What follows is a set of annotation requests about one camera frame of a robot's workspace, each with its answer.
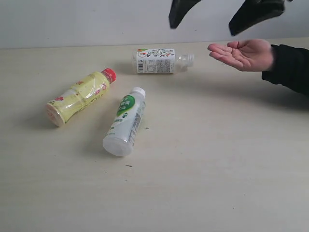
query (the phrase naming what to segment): bottle label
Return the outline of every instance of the bottle label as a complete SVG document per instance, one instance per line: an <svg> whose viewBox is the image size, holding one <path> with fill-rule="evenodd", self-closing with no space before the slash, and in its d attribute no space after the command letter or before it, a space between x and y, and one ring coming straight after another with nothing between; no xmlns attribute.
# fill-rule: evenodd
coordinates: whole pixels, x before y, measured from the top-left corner
<svg viewBox="0 0 309 232"><path fill-rule="evenodd" d="M133 96L125 96L120 103L117 116L106 136L120 138L133 146L144 109L145 102L137 105Z"/></svg>
<svg viewBox="0 0 309 232"><path fill-rule="evenodd" d="M67 123L73 115L99 99L109 87L108 79L100 72L94 72L75 83L61 96L49 101L48 105L61 115L63 123Z"/></svg>
<svg viewBox="0 0 309 232"><path fill-rule="evenodd" d="M174 49L138 49L138 73L173 73L175 66Z"/></svg>

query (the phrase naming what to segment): black object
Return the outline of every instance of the black object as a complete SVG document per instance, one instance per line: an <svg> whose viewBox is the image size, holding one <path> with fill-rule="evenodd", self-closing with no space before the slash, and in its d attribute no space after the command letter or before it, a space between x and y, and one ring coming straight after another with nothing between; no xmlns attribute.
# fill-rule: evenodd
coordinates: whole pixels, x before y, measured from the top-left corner
<svg viewBox="0 0 309 232"><path fill-rule="evenodd" d="M170 28L176 29L189 10L200 1L173 0L169 13ZM255 24L282 15L284 11L284 0L245 0L229 22L230 33L235 36Z"/></svg>

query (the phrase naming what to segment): white wall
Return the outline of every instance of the white wall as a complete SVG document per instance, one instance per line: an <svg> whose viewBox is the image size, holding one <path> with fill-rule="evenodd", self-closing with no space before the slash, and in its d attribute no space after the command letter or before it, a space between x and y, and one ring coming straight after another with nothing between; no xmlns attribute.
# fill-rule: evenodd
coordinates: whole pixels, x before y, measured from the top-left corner
<svg viewBox="0 0 309 232"><path fill-rule="evenodd" d="M0 48L153 44L309 36L309 1L232 38L228 22L244 0L203 0L176 30L171 0L0 0Z"/></svg>

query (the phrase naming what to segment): white bottle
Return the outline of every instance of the white bottle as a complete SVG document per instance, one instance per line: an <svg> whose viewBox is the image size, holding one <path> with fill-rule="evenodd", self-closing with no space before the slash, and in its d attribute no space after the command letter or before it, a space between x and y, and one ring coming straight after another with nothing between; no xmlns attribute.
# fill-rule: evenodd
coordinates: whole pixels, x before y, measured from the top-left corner
<svg viewBox="0 0 309 232"><path fill-rule="evenodd" d="M129 155L145 109L146 93L135 87L123 97L114 122L103 139L103 147L115 156Z"/></svg>
<svg viewBox="0 0 309 232"><path fill-rule="evenodd" d="M175 49L138 49L132 54L134 73L179 73L192 67L193 54L177 55Z"/></svg>

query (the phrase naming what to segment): red bottle cap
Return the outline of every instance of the red bottle cap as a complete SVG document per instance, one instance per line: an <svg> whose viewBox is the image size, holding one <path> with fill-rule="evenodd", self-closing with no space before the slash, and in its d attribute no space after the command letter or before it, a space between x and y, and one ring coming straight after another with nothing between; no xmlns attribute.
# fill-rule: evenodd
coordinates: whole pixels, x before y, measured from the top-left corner
<svg viewBox="0 0 309 232"><path fill-rule="evenodd" d="M102 74L109 78L110 84L116 80L116 73L113 69L107 68L102 71Z"/></svg>

